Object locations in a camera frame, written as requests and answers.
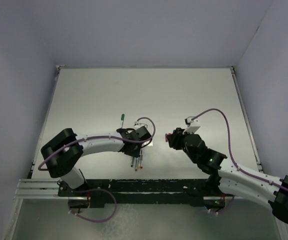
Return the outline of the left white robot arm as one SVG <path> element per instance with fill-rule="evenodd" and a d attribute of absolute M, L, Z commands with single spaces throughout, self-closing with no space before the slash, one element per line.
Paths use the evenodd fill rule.
<path fill-rule="evenodd" d="M 87 181 L 75 167 L 81 157 L 115 152 L 137 158 L 142 145 L 152 138 L 144 125 L 118 128 L 100 135 L 77 134 L 72 128 L 66 128 L 41 148 L 44 162 L 38 169 L 47 171 L 53 179 L 61 179 L 75 196 L 82 196 L 87 191 Z"/>

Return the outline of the green marker pen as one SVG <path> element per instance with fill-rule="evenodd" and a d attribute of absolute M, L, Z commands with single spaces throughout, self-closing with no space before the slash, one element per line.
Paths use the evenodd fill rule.
<path fill-rule="evenodd" d="M 122 113 L 121 114 L 121 118 L 120 118 L 120 128 L 122 129 L 124 126 L 124 119 L 125 119 L 125 114 Z"/>

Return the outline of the yellow marker pen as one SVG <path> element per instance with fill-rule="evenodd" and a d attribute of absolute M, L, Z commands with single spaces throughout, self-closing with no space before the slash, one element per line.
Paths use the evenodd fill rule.
<path fill-rule="evenodd" d="M 138 169 L 140 169 L 142 167 L 142 159 L 143 159 L 143 153 L 141 152 L 140 155 L 140 160 L 139 160 L 139 166 L 138 166 Z"/>

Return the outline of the red marker pen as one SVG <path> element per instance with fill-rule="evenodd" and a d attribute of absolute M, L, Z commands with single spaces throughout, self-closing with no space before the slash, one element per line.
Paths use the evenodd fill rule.
<path fill-rule="evenodd" d="M 139 169 L 143 168 L 143 160 L 144 160 L 144 150 L 141 149 L 140 158 L 139 158 Z"/>

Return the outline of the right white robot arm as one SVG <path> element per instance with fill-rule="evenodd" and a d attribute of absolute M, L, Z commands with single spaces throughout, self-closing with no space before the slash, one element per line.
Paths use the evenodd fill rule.
<path fill-rule="evenodd" d="M 269 210 L 288 224 L 288 175 L 271 176 L 233 162 L 230 157 L 206 146 L 202 138 L 176 128 L 165 136 L 170 148 L 182 150 L 197 167 L 209 175 L 206 190 L 244 198 Z"/>

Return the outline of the blue marker pen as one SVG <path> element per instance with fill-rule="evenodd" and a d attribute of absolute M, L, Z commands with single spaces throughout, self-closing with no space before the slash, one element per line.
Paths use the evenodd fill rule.
<path fill-rule="evenodd" d="M 135 160 L 136 160 L 136 158 L 135 158 L 135 157 L 132 157 L 131 164 L 130 164 L 130 167 L 131 167 L 131 168 L 134 166 Z"/>

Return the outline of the purple marker pen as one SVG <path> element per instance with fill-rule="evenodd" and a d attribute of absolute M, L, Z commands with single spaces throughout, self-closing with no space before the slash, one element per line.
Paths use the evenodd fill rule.
<path fill-rule="evenodd" d="M 139 169 L 139 161 L 140 161 L 141 157 L 137 157 L 135 159 L 135 165 L 134 165 L 134 170 L 137 171 Z"/>

